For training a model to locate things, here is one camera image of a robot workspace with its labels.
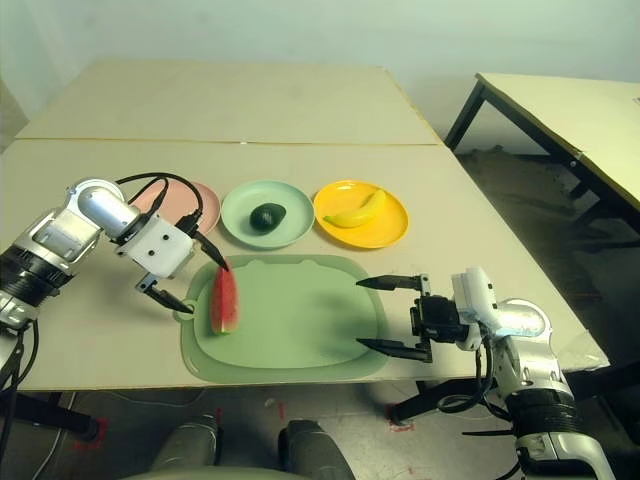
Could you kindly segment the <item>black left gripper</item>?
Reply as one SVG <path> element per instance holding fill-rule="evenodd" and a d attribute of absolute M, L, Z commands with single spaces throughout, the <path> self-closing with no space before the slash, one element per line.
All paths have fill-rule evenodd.
<path fill-rule="evenodd" d="M 219 249 L 201 232 L 196 232 L 196 241 L 200 244 L 201 250 L 213 260 L 220 268 L 225 271 L 229 270 L 226 259 Z M 144 293 L 156 301 L 161 306 L 180 313 L 192 314 L 193 308 L 183 303 L 170 292 L 158 287 L 159 277 L 151 273 L 147 273 L 135 285 L 135 289 L 140 293 Z"/>

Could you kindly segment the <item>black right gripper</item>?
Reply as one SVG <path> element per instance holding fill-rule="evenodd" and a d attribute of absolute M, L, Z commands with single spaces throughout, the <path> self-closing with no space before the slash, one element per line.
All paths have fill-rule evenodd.
<path fill-rule="evenodd" d="M 464 325 L 459 318 L 456 305 L 452 300 L 432 295 L 426 276 L 381 275 L 362 279 L 358 286 L 381 290 L 414 290 L 420 293 L 410 308 L 412 334 L 419 338 L 414 348 L 402 342 L 384 339 L 357 338 L 356 341 L 369 349 L 389 357 L 432 362 L 431 341 L 436 343 L 464 343 L 470 333 L 470 326 Z"/>

